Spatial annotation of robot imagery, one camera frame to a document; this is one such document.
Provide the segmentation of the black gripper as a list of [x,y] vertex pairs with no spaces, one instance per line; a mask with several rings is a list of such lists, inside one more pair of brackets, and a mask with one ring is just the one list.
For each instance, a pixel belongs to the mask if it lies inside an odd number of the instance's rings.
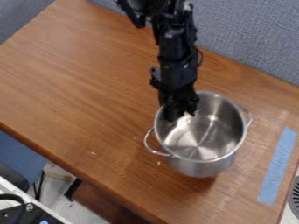
[[194,84],[198,80],[202,54],[193,52],[189,56],[175,60],[159,55],[158,60],[161,67],[153,67],[150,70],[150,84],[158,89],[166,118],[174,122],[185,112],[193,115],[198,109],[201,98],[195,93]]

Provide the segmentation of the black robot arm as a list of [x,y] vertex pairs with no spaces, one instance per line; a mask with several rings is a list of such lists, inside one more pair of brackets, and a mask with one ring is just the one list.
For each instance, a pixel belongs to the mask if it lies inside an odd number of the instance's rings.
[[151,68],[151,85],[158,89],[159,102],[170,122],[185,113],[195,114],[201,98],[194,84],[203,62],[198,49],[198,29],[194,23],[194,5],[190,0],[115,0],[134,26],[153,24],[159,46],[159,67]]

